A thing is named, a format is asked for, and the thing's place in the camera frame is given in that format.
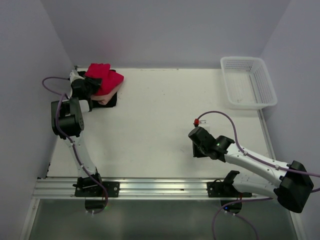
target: white table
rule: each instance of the white table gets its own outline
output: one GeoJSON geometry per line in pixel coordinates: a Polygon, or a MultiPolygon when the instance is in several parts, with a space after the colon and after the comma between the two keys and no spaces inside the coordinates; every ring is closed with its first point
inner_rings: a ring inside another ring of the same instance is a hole
{"type": "MultiPolygon", "coordinates": [[[[85,113],[84,140],[103,178],[224,178],[241,167],[219,160],[194,158],[188,133],[201,113],[218,110],[235,122],[240,143],[264,156],[267,145],[258,112],[230,110],[219,69],[119,68],[125,80],[116,107],[85,113]]],[[[202,119],[214,137],[234,139],[222,115],[202,119]]],[[[74,160],[58,139],[48,177],[77,177],[74,160]]]]}

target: cable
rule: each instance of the cable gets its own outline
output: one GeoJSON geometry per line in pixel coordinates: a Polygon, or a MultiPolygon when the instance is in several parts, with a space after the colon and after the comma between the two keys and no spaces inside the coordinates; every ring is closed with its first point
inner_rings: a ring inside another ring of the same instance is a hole
{"type": "Polygon", "coordinates": [[[76,161],[78,162],[78,164],[82,167],[82,169],[84,170],[84,172],[88,175],[88,177],[93,181],[95,182],[99,187],[102,188],[103,192],[104,192],[104,195],[105,195],[105,203],[103,205],[103,208],[99,209],[98,211],[94,211],[92,210],[92,213],[93,214],[98,214],[98,213],[101,213],[105,207],[107,206],[108,204],[108,192],[107,192],[107,189],[100,183],[98,182],[97,180],[95,180],[91,175],[90,173],[88,172],[88,170],[84,167],[83,163],[81,162],[79,156],[78,156],[78,152],[77,152],[77,149],[76,149],[76,145],[74,143],[74,141],[72,140],[72,138],[70,136],[68,136],[64,131],[62,131],[62,129],[60,128],[59,126],[59,113],[60,113],[60,108],[61,108],[61,105],[62,105],[62,101],[64,99],[64,97],[66,96],[67,94],[64,93],[64,94],[61,94],[61,97],[60,97],[60,100],[59,100],[59,103],[58,103],[58,107],[56,109],[56,112],[55,112],[55,126],[57,128],[57,130],[63,135],[65,136],[71,143],[72,145],[72,149],[73,149],[73,152],[74,152],[74,155],[75,155],[75,159],[76,161]]]}
{"type": "MultiPolygon", "coordinates": [[[[196,118],[194,120],[194,122],[195,123],[199,123],[200,118],[203,117],[204,115],[207,115],[207,114],[221,114],[221,115],[225,116],[230,121],[230,123],[232,125],[232,128],[233,128],[233,132],[234,132],[235,144],[236,144],[236,146],[238,147],[238,149],[242,153],[245,153],[245,150],[242,149],[242,147],[240,146],[240,143],[238,141],[238,135],[237,135],[237,130],[236,130],[236,126],[235,126],[234,121],[227,114],[225,114],[224,112],[222,112],[222,111],[207,111],[207,112],[202,113],[198,118],[196,118]]],[[[259,163],[265,164],[265,165],[267,165],[269,167],[272,167],[272,168],[277,168],[277,169],[280,169],[280,170],[283,170],[283,171],[287,171],[287,172],[291,172],[291,173],[295,173],[295,174],[308,175],[308,176],[313,176],[313,177],[320,178],[320,174],[318,174],[318,173],[310,173],[310,172],[305,172],[305,171],[298,171],[298,170],[284,168],[284,167],[281,167],[281,166],[276,167],[276,165],[268,163],[266,161],[263,161],[262,159],[251,155],[250,153],[247,153],[246,155],[248,157],[250,157],[251,159],[258,161],[259,163]]],[[[315,192],[319,192],[319,191],[320,191],[320,187],[312,190],[311,192],[315,193],[315,192]]]]}
{"type": "MultiPolygon", "coordinates": [[[[272,200],[271,197],[267,197],[267,198],[260,198],[260,199],[246,199],[246,200],[236,200],[236,201],[232,201],[232,202],[228,202],[226,204],[224,204],[223,206],[221,206],[218,211],[214,214],[213,219],[212,219],[212,224],[211,224],[211,228],[212,228],[212,234],[213,234],[213,239],[217,240],[217,236],[216,236],[216,231],[215,231],[215,223],[216,223],[216,218],[218,216],[218,214],[220,213],[221,210],[223,210],[225,207],[229,206],[229,205],[233,205],[233,204],[238,204],[238,203],[248,203],[248,202],[261,202],[261,201],[267,201],[267,200],[272,200]]],[[[238,214],[234,214],[234,216],[242,219],[243,221],[247,222],[253,229],[256,239],[259,240],[259,235],[258,235],[258,231],[255,228],[255,226],[245,217],[238,215],[238,214]]]]}
{"type": "Polygon", "coordinates": [[[69,79],[68,79],[68,78],[65,78],[65,77],[59,77],[59,76],[48,76],[48,77],[46,77],[46,78],[44,78],[44,79],[42,80],[42,86],[43,86],[45,89],[47,89],[49,92],[51,92],[51,93],[53,93],[53,94],[60,95],[60,96],[63,95],[62,93],[57,92],[57,91],[54,91],[54,90],[50,89],[49,87],[47,87],[47,86],[45,85],[45,81],[48,80],[48,79],[62,79],[62,80],[69,80],[69,79]]]}

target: red connector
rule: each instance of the red connector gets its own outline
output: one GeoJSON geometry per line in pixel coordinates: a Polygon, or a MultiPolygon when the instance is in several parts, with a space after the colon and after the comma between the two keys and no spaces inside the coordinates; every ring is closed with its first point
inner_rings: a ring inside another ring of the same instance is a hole
{"type": "Polygon", "coordinates": [[[198,127],[199,126],[199,119],[198,118],[196,118],[195,120],[194,120],[194,122],[193,122],[193,125],[195,126],[195,127],[198,127]]]}

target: metal frame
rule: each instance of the metal frame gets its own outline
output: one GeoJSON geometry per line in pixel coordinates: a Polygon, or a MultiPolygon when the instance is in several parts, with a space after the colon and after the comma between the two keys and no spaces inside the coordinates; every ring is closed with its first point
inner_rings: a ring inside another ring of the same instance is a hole
{"type": "MultiPolygon", "coordinates": [[[[272,147],[269,132],[262,110],[258,110],[258,117],[269,157],[276,159],[272,147]]],[[[217,178],[104,178],[103,181],[120,182],[119,197],[114,200],[212,200],[221,198],[209,198],[207,193],[207,182],[217,178]]],[[[77,182],[76,177],[71,178],[46,178],[38,179],[32,195],[30,207],[24,222],[20,240],[28,240],[40,199],[84,199],[75,197],[75,188],[72,184],[77,182]]],[[[298,240],[306,240],[303,223],[299,214],[290,212],[293,226],[298,240]]]]}

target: white laundry basket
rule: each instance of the white laundry basket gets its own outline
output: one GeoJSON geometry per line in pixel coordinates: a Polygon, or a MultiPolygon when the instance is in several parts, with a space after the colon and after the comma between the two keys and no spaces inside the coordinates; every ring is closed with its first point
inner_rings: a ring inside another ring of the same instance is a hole
{"type": "Polygon", "coordinates": [[[259,110],[277,104],[277,96],[265,62],[257,57],[221,58],[229,106],[259,110]]]}

